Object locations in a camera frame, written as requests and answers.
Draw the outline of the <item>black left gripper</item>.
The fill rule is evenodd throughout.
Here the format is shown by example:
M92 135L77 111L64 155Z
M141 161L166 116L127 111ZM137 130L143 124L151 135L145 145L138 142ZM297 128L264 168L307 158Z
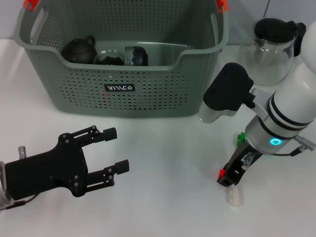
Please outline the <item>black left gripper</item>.
M129 172L129 161L87 174L82 147L114 139L114 127L99 131L95 125L66 134L65 138L61 135L52 150L5 165L7 190L13 198L26 198L62 187L81 197L86 192L112 187L115 174Z

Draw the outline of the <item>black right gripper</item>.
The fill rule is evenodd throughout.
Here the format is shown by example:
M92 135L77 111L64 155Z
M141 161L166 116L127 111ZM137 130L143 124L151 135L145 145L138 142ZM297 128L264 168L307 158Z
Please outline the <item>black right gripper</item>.
M242 167L244 166L244 163L242 159L246 157L248 154L250 154L253 159L248 162L250 167L254 162L256 162L261 156L262 153L260 153L258 150L253 148L248 141L243 141L235 150L232 157L228 161L228 164L226 166L226 171L224 169L220 169L217 183L224 187L230 187L231 185L237 185L241 178L243 177L245 173L245 169ZM233 174L233 181L226 175L226 173L232 173Z

